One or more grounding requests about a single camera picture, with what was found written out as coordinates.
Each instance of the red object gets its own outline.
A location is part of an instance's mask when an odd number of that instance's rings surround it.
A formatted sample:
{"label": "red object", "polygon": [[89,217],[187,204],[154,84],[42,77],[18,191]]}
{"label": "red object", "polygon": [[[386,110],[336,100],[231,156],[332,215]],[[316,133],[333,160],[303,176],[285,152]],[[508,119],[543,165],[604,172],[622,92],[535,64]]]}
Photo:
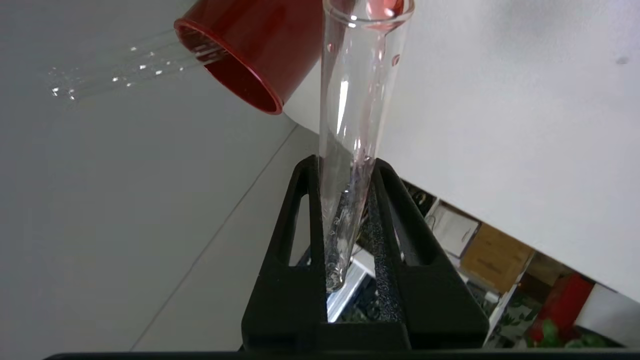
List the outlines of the red object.
{"label": "red object", "polygon": [[580,274],[573,273],[561,277],[556,281],[545,305],[531,325],[529,336],[534,341],[540,342],[544,338],[542,323],[545,319],[551,319],[558,328],[558,337],[563,341],[569,341],[575,337],[573,324],[580,315],[580,310],[587,301],[593,283],[585,280]]}
{"label": "red object", "polygon": [[173,27],[190,50],[202,36],[226,49],[206,69],[246,102],[279,114],[320,56],[322,25],[322,0],[199,0]]}

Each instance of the black base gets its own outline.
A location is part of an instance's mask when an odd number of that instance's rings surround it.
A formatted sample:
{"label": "black base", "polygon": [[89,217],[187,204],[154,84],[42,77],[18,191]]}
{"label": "black base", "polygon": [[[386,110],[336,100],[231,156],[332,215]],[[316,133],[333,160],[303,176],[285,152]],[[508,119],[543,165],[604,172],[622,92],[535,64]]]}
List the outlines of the black base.
{"label": "black base", "polygon": [[[242,322],[246,350],[481,347],[488,321],[393,168],[377,160],[369,238],[386,322],[327,323],[317,158],[296,166]],[[309,195],[311,265],[288,266],[300,199]],[[396,234],[406,262],[400,257]]]}

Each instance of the green plant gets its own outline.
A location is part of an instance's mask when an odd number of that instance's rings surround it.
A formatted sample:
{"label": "green plant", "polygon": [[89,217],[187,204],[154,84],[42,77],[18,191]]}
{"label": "green plant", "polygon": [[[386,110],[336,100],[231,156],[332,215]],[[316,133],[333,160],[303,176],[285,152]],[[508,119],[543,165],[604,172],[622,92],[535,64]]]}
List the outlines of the green plant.
{"label": "green plant", "polygon": [[607,347],[607,342],[603,337],[597,334],[583,334],[578,339],[573,339],[567,343],[558,336],[558,328],[551,319],[545,319],[542,322],[542,335],[543,338],[539,343],[536,343],[532,339],[527,339],[528,347],[541,347],[541,348],[602,348]]}

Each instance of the red plastic cup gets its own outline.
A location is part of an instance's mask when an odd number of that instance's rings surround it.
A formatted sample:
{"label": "red plastic cup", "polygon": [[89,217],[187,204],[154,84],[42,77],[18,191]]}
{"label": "red plastic cup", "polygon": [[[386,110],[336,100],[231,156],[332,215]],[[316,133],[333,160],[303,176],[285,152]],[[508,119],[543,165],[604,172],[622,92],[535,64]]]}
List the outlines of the red plastic cup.
{"label": "red plastic cup", "polygon": [[189,50],[202,37],[222,46],[228,54],[205,68],[249,104],[279,114],[320,57],[322,23],[322,0],[199,0],[173,27]]}

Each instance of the test tube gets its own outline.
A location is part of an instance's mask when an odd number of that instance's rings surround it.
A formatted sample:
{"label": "test tube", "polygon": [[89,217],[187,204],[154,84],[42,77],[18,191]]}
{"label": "test tube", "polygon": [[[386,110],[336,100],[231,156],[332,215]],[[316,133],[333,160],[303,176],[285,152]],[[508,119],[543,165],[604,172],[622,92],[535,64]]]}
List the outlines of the test tube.
{"label": "test tube", "polygon": [[327,292],[344,285],[413,0],[323,0],[320,196]]}
{"label": "test tube", "polygon": [[140,86],[151,80],[211,64],[227,53],[196,31],[183,33],[184,46],[173,29],[115,49],[77,59],[75,67],[51,67],[51,95],[75,103],[110,90]]}

